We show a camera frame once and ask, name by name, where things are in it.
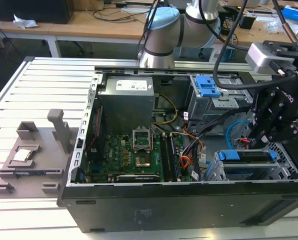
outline lab floor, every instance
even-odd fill
[[[5,48],[0,49],[0,91],[5,86],[18,66],[21,64],[23,58],[15,51],[9,41],[6,39]],[[13,44],[19,50],[22,56],[35,57],[50,57],[48,45],[43,45],[41,40],[29,39],[11,39]],[[99,59],[134,59],[136,45],[135,44],[121,44],[121,43],[94,43],[94,53],[92,51],[92,44],[90,42],[81,42],[84,48],[84,56],[81,58],[99,58]],[[59,43],[61,55],[64,58],[79,58],[79,48],[70,41],[61,41]],[[206,62],[208,60],[208,50],[204,51],[206,60],[200,59],[198,56],[199,50],[195,48],[186,48],[185,57],[179,57],[179,48],[174,51],[174,59],[176,61],[195,61]],[[229,62],[244,63],[246,52],[235,50]]]

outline black box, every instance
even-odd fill
[[[239,22],[239,27],[241,29],[251,29],[256,17],[255,16],[246,16],[243,15],[240,22]]]
[[[0,21],[21,19],[67,24],[74,14],[73,0],[0,0]]]

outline metal bracket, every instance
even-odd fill
[[[238,109],[239,105],[237,101],[231,97],[219,97],[219,98],[211,98],[213,105],[216,108],[221,108],[221,109]]]

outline power supply label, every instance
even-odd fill
[[[146,80],[118,80],[116,90],[123,91],[147,91]]]

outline green circuit board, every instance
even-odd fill
[[[107,135],[104,147],[104,159],[89,159],[86,171],[87,178],[92,183],[108,183],[110,176],[123,174],[131,175],[155,175],[160,182],[164,182],[163,165],[160,150],[160,138],[154,135],[151,139],[150,152],[133,150],[133,136]],[[174,136],[175,148],[178,153],[184,148],[183,138]],[[148,136],[139,136],[136,139],[139,145],[148,143]]]

